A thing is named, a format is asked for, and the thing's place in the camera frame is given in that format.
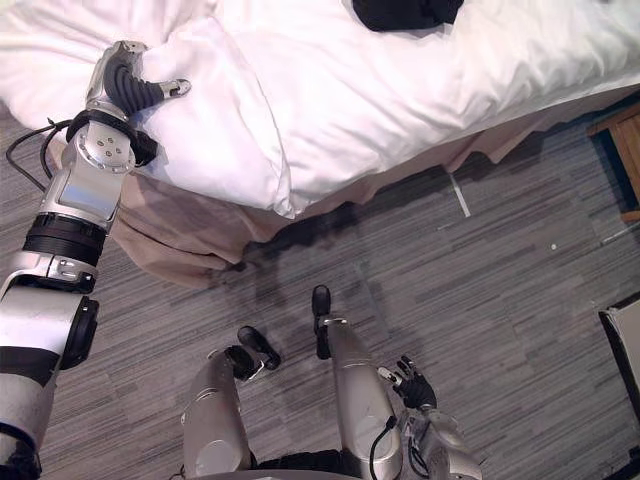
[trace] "white duvet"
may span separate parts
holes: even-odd
[[[193,89],[145,114],[147,173],[293,217],[447,141],[640,83],[638,0],[466,0],[455,25],[378,34],[348,0],[20,2],[0,98],[24,125],[84,108],[93,65],[145,42],[143,77]]]

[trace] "robot leg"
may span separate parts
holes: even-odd
[[[253,327],[242,327],[238,340],[246,349],[234,345],[209,354],[191,384],[182,415],[187,478],[247,470],[254,464],[235,380],[249,380],[263,367],[275,370],[281,359]]]
[[[393,415],[393,409],[366,347],[345,319],[330,315],[329,290],[324,286],[316,287],[312,304],[318,356],[329,356],[333,362],[343,463],[348,474],[370,480],[371,447]],[[379,480],[399,476],[402,443],[397,428],[376,446],[373,465]]]

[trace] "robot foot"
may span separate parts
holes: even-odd
[[[267,359],[263,363],[264,368],[267,370],[275,370],[282,363],[282,358],[280,358],[278,352],[274,350],[265,336],[255,328],[246,326],[238,330],[238,341],[245,347],[265,355]]]
[[[227,347],[224,354],[233,366],[233,376],[238,380],[249,380],[260,370],[253,357],[240,345]]]

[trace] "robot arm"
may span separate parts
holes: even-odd
[[[482,480],[482,471],[465,446],[458,422],[438,410],[435,392],[413,361],[402,356],[402,374],[378,368],[378,374],[393,385],[406,410],[399,425],[409,437],[408,457],[431,480]]]
[[[97,63],[56,172],[0,287],[0,476],[35,479],[60,370],[84,361],[96,330],[97,263],[125,176],[157,144],[130,116],[182,96],[186,80],[135,77],[146,47],[116,42]]]

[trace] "wooden nightstand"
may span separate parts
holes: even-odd
[[[592,137],[605,130],[611,133],[633,192],[640,202],[640,103],[591,126],[587,135]],[[625,212],[621,217],[624,222],[640,220],[640,209]]]

